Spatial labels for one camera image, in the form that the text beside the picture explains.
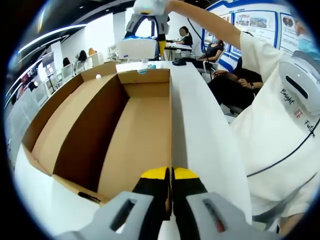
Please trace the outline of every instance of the monitor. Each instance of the monitor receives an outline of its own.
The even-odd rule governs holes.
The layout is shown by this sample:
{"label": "monitor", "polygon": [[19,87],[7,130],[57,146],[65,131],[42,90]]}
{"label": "monitor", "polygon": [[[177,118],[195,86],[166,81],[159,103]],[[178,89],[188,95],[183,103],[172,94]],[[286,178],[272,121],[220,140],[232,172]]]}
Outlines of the monitor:
{"label": "monitor", "polygon": [[54,53],[50,52],[42,57],[43,66],[50,65],[54,61]]}

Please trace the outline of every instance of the open cardboard box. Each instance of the open cardboard box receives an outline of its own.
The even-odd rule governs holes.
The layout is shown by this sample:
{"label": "open cardboard box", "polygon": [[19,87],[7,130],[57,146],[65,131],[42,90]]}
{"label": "open cardboard box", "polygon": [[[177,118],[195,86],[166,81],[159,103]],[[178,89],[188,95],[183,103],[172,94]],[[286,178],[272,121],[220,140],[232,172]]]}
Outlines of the open cardboard box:
{"label": "open cardboard box", "polygon": [[109,62],[56,91],[22,147],[35,168],[106,203],[132,191],[143,172],[170,168],[171,139],[170,70],[117,74]]}

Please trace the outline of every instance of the desk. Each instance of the desk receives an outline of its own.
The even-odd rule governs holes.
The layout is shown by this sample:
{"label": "desk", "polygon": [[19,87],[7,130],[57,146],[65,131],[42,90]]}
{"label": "desk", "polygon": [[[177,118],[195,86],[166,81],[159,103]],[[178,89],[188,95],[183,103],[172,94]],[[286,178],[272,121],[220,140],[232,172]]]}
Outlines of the desk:
{"label": "desk", "polygon": [[180,50],[180,51],[192,51],[192,47],[187,46],[187,45],[183,45],[183,44],[178,44],[178,43],[171,43],[171,42],[167,42],[164,48],[164,59],[165,60],[175,60],[176,58],[176,51]]}
{"label": "desk", "polygon": [[[217,192],[236,205],[251,224],[250,193],[240,149],[204,79],[190,62],[185,66],[169,61],[150,63],[170,69],[172,166],[195,172],[208,192]],[[139,62],[116,65],[119,73],[138,68]],[[31,213],[53,236],[83,228],[99,207],[33,168],[22,147],[14,176]],[[158,239],[180,239],[174,215],[162,223]]]}
{"label": "desk", "polygon": [[90,56],[88,56],[88,60],[91,59],[92,60],[92,66],[96,67],[99,66],[101,64],[104,64],[103,61],[103,57],[102,57],[102,53],[101,52],[97,52],[95,54],[92,54]]}

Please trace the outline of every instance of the black cable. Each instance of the black cable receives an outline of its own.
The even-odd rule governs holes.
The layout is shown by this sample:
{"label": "black cable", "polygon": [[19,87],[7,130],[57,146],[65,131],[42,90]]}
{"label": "black cable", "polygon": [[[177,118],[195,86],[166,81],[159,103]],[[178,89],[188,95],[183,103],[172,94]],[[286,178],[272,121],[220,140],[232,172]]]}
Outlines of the black cable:
{"label": "black cable", "polygon": [[[198,37],[200,38],[201,44],[202,44],[202,42],[204,42],[203,39],[202,39],[202,37],[201,37],[201,36],[199,35],[199,33],[195,30],[195,28],[194,28],[194,26],[192,25],[190,19],[189,19],[189,18],[187,18],[187,19],[188,19],[188,22],[189,22],[189,24],[191,25],[193,31],[195,31],[195,33],[196,33],[196,34],[198,35]],[[208,57],[208,54],[207,54],[206,46],[204,46],[204,43],[203,43],[203,48],[204,48],[204,52],[205,52],[205,57],[206,57],[207,61],[209,62],[209,57]],[[211,79],[211,81],[212,81],[211,67],[209,67],[209,72],[210,72],[210,79]]]}
{"label": "black cable", "polygon": [[262,170],[259,170],[259,171],[256,171],[254,173],[251,173],[249,174],[248,176],[246,176],[247,178],[249,177],[252,177],[254,175],[257,175],[259,173],[262,173],[270,168],[273,168],[275,165],[278,165],[279,163],[283,162],[284,160],[286,160],[287,158],[289,158],[290,156],[292,156],[299,148],[301,148],[301,146],[310,138],[310,136],[312,136],[317,128],[317,126],[319,125],[320,123],[320,119],[318,120],[318,122],[316,123],[316,125],[314,126],[314,128],[312,129],[312,131],[309,133],[309,135],[303,140],[303,142],[295,149],[293,150],[290,154],[288,154],[286,157],[284,157],[283,159],[281,159],[280,161],[277,161],[276,163],[262,169]]}

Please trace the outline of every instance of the poster photo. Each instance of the poster photo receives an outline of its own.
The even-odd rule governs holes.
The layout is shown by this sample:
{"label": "poster photo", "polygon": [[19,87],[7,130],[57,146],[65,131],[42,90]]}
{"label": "poster photo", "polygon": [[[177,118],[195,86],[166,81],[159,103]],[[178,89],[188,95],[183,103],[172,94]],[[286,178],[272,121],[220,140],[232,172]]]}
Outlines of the poster photo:
{"label": "poster photo", "polygon": [[[224,15],[221,15],[220,16],[221,18],[223,18],[224,20],[226,20],[227,22],[232,23],[232,13],[227,13],[227,14],[224,14]],[[229,43],[224,43],[224,51],[226,53],[230,52],[230,44]]]}
{"label": "poster photo", "polygon": [[291,15],[280,13],[281,17],[281,38],[280,50],[292,55],[298,50],[298,37],[296,35],[296,25]]}
{"label": "poster photo", "polygon": [[[251,33],[262,42],[276,46],[276,15],[273,11],[243,11],[235,13],[234,25],[242,32]],[[241,51],[232,46],[231,53],[241,55]]]}
{"label": "poster photo", "polygon": [[204,44],[205,45],[209,45],[210,43],[213,42],[213,37],[214,37],[214,34],[205,30],[204,32]]}

